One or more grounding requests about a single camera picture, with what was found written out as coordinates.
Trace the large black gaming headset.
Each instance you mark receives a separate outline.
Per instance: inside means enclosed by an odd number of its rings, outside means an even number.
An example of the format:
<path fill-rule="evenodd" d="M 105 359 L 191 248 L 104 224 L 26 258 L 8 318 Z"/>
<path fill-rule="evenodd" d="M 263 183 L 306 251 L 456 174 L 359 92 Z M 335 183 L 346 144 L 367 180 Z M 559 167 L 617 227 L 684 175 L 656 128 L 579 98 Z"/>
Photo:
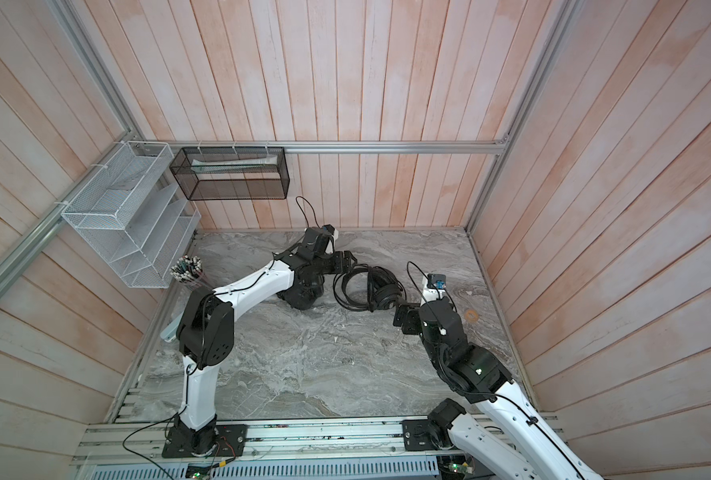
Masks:
<path fill-rule="evenodd" d="M 297 310 L 309 310 L 323 296 L 325 279 L 322 274 L 295 277 L 292 285 L 276 296 Z"/>

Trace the small black wired headphones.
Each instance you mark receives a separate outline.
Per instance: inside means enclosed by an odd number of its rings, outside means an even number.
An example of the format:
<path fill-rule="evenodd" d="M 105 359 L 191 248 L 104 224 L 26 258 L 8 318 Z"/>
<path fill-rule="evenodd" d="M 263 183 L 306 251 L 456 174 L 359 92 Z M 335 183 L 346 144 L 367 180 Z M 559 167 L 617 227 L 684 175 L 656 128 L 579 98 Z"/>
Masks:
<path fill-rule="evenodd" d="M 353 299 L 347 293 L 347 286 L 357 275 L 365 274 L 365 300 Z M 353 312 L 385 311 L 397 307 L 399 302 L 407 299 L 407 290 L 399 278 L 381 266 L 371 266 L 357 263 L 349 272 L 335 276 L 332 284 L 335 301 L 345 310 Z"/>

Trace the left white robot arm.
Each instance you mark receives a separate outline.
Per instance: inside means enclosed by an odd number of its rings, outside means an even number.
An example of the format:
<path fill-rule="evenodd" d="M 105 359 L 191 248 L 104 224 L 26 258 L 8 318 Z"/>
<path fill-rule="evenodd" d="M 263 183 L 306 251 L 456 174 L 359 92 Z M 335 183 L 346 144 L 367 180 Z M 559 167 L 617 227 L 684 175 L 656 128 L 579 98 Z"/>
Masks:
<path fill-rule="evenodd" d="M 330 224 L 306 228 L 301 240 L 273 254 L 257 272 L 190 294 L 175 334 L 184 366 L 183 400 L 166 434 L 163 457 L 208 457 L 219 450 L 217 377 L 233 350 L 235 321 L 274 296 L 297 310 L 311 308 L 323 294 L 325 276 L 347 273 L 355 264 L 351 252 L 334 248 L 337 237 Z"/>

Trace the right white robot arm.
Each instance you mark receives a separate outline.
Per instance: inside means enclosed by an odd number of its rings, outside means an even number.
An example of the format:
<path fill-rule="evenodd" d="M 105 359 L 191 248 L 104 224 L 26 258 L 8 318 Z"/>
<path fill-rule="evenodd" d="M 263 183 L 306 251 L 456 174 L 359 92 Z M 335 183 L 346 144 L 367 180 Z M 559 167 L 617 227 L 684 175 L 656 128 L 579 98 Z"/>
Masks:
<path fill-rule="evenodd" d="M 440 446 L 469 454 L 499 479 L 601 478 L 531 405 L 497 356 L 467 339 L 449 298 L 401 301 L 393 325 L 404 334 L 419 336 L 439 378 L 515 444 L 509 447 L 447 398 L 427 415 Z"/>

